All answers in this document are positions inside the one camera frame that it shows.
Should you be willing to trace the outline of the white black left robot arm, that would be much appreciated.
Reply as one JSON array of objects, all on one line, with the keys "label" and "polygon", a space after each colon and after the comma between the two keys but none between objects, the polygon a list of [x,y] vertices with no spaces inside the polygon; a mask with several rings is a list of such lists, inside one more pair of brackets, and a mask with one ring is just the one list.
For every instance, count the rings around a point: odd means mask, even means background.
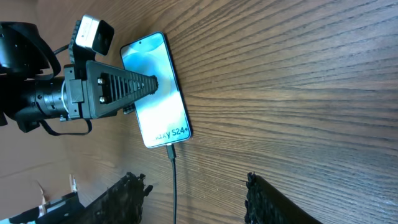
[{"label": "white black left robot arm", "polygon": [[158,89],[146,76],[95,60],[109,52],[114,28],[104,20],[83,16],[76,21],[70,43],[52,50],[35,24],[1,23],[1,126],[14,120],[28,133],[47,123],[92,120],[129,114],[137,100]]}]

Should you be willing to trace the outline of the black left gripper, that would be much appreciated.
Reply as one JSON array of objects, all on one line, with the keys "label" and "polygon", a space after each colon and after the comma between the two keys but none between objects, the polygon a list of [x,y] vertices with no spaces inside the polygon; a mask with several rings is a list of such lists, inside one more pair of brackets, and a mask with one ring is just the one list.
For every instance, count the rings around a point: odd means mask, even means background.
[{"label": "black left gripper", "polygon": [[112,116],[135,101],[153,95],[156,76],[146,76],[87,60],[63,68],[67,121]]}]

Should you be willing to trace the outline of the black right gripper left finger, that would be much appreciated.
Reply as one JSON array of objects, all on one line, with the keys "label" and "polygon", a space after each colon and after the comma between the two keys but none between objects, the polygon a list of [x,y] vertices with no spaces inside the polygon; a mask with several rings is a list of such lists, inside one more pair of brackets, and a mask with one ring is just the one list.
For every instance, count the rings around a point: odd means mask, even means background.
[{"label": "black right gripper left finger", "polygon": [[127,172],[83,211],[68,218],[66,224],[139,224],[144,198],[152,185],[144,183],[144,174]]}]

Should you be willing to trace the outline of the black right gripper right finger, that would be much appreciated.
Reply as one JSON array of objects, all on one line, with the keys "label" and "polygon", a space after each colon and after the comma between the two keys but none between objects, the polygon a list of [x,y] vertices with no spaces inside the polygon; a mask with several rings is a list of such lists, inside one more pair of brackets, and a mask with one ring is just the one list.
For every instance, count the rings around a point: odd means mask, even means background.
[{"label": "black right gripper right finger", "polygon": [[244,203],[246,207],[245,223],[321,224],[320,221],[302,210],[282,192],[254,172],[248,173],[246,187],[248,192]]}]

